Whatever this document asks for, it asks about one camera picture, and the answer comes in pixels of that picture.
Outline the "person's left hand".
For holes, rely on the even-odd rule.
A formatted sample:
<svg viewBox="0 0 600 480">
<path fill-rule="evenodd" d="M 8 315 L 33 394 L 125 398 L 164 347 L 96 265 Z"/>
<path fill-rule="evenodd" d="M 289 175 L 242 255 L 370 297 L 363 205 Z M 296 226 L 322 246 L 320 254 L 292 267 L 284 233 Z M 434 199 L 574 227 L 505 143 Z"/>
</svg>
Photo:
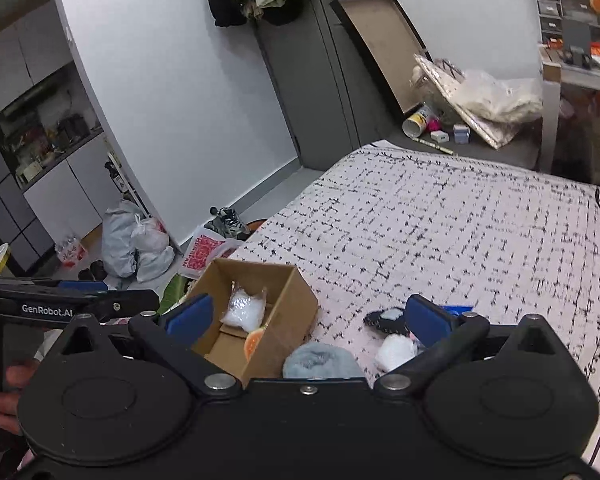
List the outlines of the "person's left hand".
<svg viewBox="0 0 600 480">
<path fill-rule="evenodd" d="M 12 364 L 6 368 L 6 384 L 9 391 L 0 391 L 0 428 L 20 436 L 21 429 L 17 408 L 23 389 L 29 385 L 41 362 L 36 359 Z"/>
</svg>

